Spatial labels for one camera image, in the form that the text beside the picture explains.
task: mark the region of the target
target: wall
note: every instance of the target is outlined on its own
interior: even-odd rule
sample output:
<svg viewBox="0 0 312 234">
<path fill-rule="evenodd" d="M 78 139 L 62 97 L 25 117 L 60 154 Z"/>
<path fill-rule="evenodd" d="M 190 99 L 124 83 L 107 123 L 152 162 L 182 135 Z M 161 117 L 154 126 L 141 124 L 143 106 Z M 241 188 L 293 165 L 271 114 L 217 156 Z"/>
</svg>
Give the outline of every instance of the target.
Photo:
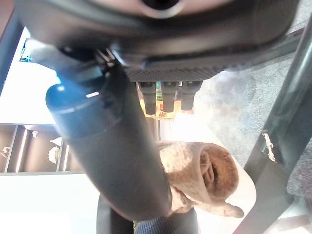
<svg viewBox="0 0 312 234">
<path fill-rule="evenodd" d="M 96 234 L 99 192 L 84 174 L 0 176 L 0 233 Z"/>
<path fill-rule="evenodd" d="M 0 40 L 13 12 L 13 0 L 0 1 Z"/>
</svg>

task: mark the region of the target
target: metal table leg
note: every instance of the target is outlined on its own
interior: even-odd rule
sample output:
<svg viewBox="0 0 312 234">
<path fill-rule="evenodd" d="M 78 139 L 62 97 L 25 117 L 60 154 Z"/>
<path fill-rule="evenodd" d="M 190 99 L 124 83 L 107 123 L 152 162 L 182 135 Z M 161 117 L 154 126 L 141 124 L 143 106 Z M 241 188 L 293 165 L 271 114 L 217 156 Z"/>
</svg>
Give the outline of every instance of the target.
<svg viewBox="0 0 312 234">
<path fill-rule="evenodd" d="M 264 129 L 277 163 L 268 156 L 260 134 L 245 166 L 255 183 L 255 206 L 234 232 L 262 234 L 289 207 L 289 176 L 312 137 L 312 16 Z"/>
</svg>

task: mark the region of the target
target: black pants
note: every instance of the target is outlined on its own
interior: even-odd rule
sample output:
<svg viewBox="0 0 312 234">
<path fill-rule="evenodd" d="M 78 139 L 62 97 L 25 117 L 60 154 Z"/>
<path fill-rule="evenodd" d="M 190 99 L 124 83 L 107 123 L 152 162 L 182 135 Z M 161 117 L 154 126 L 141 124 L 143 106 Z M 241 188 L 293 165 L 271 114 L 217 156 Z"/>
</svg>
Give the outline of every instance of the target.
<svg viewBox="0 0 312 234">
<path fill-rule="evenodd" d="M 173 214 L 139 222 L 137 234 L 198 234 L 197 215 L 194 209 L 185 214 Z"/>
</svg>

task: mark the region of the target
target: bright light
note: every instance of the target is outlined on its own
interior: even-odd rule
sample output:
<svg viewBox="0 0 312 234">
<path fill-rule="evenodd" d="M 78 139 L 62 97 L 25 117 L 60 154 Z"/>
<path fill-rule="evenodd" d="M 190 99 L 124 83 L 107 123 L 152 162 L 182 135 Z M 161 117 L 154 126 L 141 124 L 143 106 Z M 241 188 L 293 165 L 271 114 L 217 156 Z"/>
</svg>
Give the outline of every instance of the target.
<svg viewBox="0 0 312 234">
<path fill-rule="evenodd" d="M 69 151 L 69 145 L 67 145 L 66 152 L 65 152 L 65 160 L 64 160 L 64 168 L 63 168 L 64 172 L 66 171 L 66 167 L 67 167 L 68 151 Z"/>
<path fill-rule="evenodd" d="M 87 98 L 92 98 L 92 97 L 97 96 L 97 95 L 99 95 L 99 92 L 94 92 L 94 93 L 87 94 L 86 97 Z"/>
<path fill-rule="evenodd" d="M 59 86 L 57 89 L 58 89 L 59 91 L 64 91 L 64 90 L 65 90 L 65 87 L 64 87 L 64 86 Z"/>
<path fill-rule="evenodd" d="M 18 162 L 16 164 L 16 169 L 15 169 L 16 173 L 19 172 L 19 170 L 20 170 L 20 163 L 21 163 L 21 158 L 23 156 L 23 152 L 24 152 L 24 147 L 25 147 L 25 143 L 26 143 L 26 137 L 27 137 L 27 129 L 25 129 L 23 140 L 21 141 Z"/>
</svg>

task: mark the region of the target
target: crumpled fabric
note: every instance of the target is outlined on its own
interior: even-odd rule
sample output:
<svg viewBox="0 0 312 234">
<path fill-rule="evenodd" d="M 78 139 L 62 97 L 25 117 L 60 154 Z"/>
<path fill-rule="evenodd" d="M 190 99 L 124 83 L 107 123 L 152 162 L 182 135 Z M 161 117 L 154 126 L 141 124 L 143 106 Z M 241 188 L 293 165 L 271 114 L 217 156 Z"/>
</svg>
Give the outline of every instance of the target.
<svg viewBox="0 0 312 234">
<path fill-rule="evenodd" d="M 244 216 L 241 208 L 225 202 L 239 180 L 226 149 L 200 142 L 160 142 L 158 148 L 173 197 L 171 214 L 199 207 L 216 215 Z"/>
</svg>

